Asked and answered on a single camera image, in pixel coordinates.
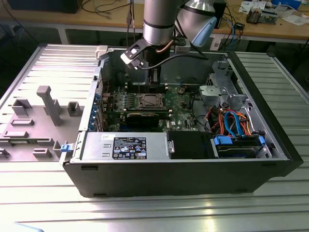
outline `workbench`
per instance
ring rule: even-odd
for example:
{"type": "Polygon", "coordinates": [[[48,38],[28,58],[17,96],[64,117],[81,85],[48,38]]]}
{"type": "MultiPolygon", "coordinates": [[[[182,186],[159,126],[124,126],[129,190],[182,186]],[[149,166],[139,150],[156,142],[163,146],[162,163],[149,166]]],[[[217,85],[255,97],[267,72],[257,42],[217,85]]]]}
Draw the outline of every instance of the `workbench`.
{"type": "MultiPolygon", "coordinates": [[[[96,6],[104,3],[106,4],[107,2],[112,3],[112,0],[96,0],[96,6]]],[[[304,44],[307,38],[309,38],[307,24],[296,26],[280,18],[275,25],[247,24],[246,14],[238,13],[239,6],[237,7],[237,5],[240,5],[242,0],[228,0],[227,2],[231,14],[236,21],[245,24],[245,29],[243,31],[243,35],[241,36],[242,40],[304,44]]],[[[111,6],[106,6],[101,9],[107,10],[126,3],[127,2],[125,0],[120,0],[111,6]]],[[[129,6],[126,6],[110,11],[111,19],[107,19],[101,15],[86,12],[81,8],[76,14],[65,14],[39,11],[16,11],[11,10],[9,5],[7,5],[7,7],[12,15],[16,17],[23,26],[57,29],[63,44],[70,43],[66,32],[68,29],[126,32],[126,17],[129,8],[129,6]]],[[[94,10],[93,4],[90,2],[84,7],[91,11],[94,10]]],[[[308,7],[301,6],[300,8],[302,11],[309,11],[308,7]]],[[[143,4],[135,4],[136,33],[142,33],[143,10],[143,4]]],[[[0,21],[1,24],[18,25],[17,22],[14,21],[6,12],[2,5],[0,6],[0,21]]],[[[229,33],[230,29],[227,23],[225,21],[222,22],[220,28],[215,29],[211,35],[211,37],[214,38],[211,44],[211,50],[217,50],[219,48],[220,41],[223,38],[226,38],[229,33]]]]}
{"type": "MultiPolygon", "coordinates": [[[[9,105],[14,98],[43,104],[35,94],[42,84],[56,91],[60,105],[78,101],[84,106],[91,76],[98,65],[95,50],[96,46],[83,45],[38,47],[0,100],[1,125],[10,121],[13,112],[9,105]],[[55,60],[55,56],[62,57],[63,62],[55,60]],[[59,70],[63,74],[55,77],[59,70]],[[50,78],[46,78],[46,71],[51,72],[50,78]]],[[[309,106],[305,100],[309,101],[308,96],[290,75],[276,75],[276,70],[285,70],[272,62],[276,58],[262,53],[237,52],[237,55],[254,76],[263,96],[267,96],[267,103],[302,156],[301,167],[286,177],[269,180],[254,193],[84,198],[58,161],[4,160],[0,162],[0,222],[16,221],[45,232],[307,230],[309,106]],[[272,72],[259,73],[261,66],[272,72]]]]}

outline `warning label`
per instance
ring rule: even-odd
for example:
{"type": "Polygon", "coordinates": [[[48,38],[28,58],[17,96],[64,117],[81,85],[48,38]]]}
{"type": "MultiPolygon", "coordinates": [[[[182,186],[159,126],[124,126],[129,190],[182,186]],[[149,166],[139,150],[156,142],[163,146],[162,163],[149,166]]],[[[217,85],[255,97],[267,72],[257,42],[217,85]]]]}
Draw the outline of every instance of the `warning label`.
{"type": "Polygon", "coordinates": [[[114,138],[112,158],[115,160],[146,159],[146,138],[114,138]]]}

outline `gray plastic panel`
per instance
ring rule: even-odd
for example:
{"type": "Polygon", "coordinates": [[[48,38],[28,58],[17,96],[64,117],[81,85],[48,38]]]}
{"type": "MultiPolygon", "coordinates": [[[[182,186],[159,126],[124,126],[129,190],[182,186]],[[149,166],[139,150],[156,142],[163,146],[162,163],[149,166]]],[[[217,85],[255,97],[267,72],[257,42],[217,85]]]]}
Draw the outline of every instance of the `gray plastic panel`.
{"type": "Polygon", "coordinates": [[[7,131],[26,131],[28,139],[47,139],[53,142],[49,145],[14,144],[7,146],[1,143],[0,147],[9,152],[3,161],[56,161],[59,160],[59,151],[53,150],[55,142],[59,145],[74,143],[77,138],[81,116],[69,116],[67,106],[69,102],[77,102],[84,109],[88,97],[90,84],[94,76],[98,61],[95,59],[96,46],[53,45],[41,48],[32,58],[27,72],[24,72],[18,84],[11,89],[7,101],[0,108],[1,137],[7,131]],[[37,95],[39,86],[50,86],[51,97],[58,100],[61,107],[61,125],[55,127],[50,116],[44,111],[42,98],[37,95]],[[12,109],[16,99],[27,99],[33,108],[25,109],[28,116],[18,118],[12,109]],[[33,120],[32,125],[11,124],[16,119],[33,120]],[[51,156],[34,156],[34,149],[45,149],[51,156]]]}

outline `robotic arm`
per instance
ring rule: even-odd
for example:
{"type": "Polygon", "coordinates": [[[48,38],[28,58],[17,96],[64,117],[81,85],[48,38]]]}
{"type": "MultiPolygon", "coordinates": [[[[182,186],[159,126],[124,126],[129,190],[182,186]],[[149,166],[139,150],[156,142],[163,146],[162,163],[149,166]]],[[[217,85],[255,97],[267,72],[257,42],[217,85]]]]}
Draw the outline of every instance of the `robotic arm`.
{"type": "Polygon", "coordinates": [[[181,56],[169,57],[172,45],[185,46],[187,38],[191,45],[201,47],[216,24],[213,0],[189,0],[180,5],[181,0],[145,0],[143,38],[121,55],[128,67],[148,70],[151,87],[160,84],[160,64],[181,56]]]}

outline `slotted metal surface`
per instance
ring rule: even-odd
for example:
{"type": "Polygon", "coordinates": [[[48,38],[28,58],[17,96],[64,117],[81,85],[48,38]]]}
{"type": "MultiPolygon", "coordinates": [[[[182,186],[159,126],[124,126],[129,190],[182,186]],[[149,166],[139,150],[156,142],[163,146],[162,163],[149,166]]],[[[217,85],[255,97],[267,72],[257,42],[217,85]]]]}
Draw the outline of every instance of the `slotted metal surface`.
{"type": "Polygon", "coordinates": [[[299,154],[309,156],[307,93],[276,58],[263,53],[237,52],[237,56],[299,154]]]}
{"type": "MultiPolygon", "coordinates": [[[[256,60],[272,64],[264,58],[256,60]]],[[[290,81],[273,83],[281,86],[276,90],[295,89],[288,85],[290,81]]],[[[266,82],[257,85],[272,87],[266,82]]],[[[292,119],[295,111],[304,110],[302,102],[272,101],[269,105],[279,120],[292,119]]],[[[295,118],[306,120],[304,114],[295,118]]],[[[289,135],[308,136],[303,126],[289,130],[289,135]]],[[[58,162],[0,163],[0,220],[18,221],[46,232],[309,231],[308,142],[296,148],[305,161],[300,168],[246,194],[84,198],[58,162]]]]}

